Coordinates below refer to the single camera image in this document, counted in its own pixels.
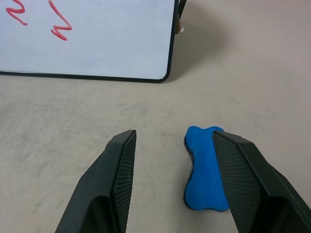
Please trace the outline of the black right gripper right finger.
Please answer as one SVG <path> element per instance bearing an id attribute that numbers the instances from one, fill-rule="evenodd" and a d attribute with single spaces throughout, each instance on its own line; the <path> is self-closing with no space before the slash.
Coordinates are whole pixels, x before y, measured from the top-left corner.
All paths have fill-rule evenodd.
<path id="1" fill-rule="evenodd" d="M 221 131 L 212 139 L 239 233 L 311 233 L 311 209 L 254 143 Z"/>

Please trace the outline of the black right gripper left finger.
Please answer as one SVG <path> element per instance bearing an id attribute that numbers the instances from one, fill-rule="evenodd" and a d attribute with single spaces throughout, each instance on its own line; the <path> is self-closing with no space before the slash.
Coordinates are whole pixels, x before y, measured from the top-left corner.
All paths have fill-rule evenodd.
<path id="1" fill-rule="evenodd" d="M 137 134 L 113 136 L 80 178 L 55 233 L 126 233 Z"/>

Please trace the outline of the blue bone-shaped eraser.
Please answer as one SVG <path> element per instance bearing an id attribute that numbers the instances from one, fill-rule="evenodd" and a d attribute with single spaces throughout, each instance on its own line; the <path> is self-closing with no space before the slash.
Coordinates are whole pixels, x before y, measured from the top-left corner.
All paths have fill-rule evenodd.
<path id="1" fill-rule="evenodd" d="M 191 126 L 184 137 L 192 164 L 184 191 L 184 203 L 195 211 L 209 209 L 223 212 L 229 209 L 212 139 L 215 131 L 222 132 L 223 129 L 217 126 L 206 129 Z"/>

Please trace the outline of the black-framed whiteboard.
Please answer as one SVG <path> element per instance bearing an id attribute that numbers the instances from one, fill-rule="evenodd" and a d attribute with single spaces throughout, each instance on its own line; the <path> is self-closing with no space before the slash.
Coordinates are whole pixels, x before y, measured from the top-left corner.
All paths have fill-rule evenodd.
<path id="1" fill-rule="evenodd" d="M 160 83 L 179 0 L 0 0 L 0 74 Z"/>

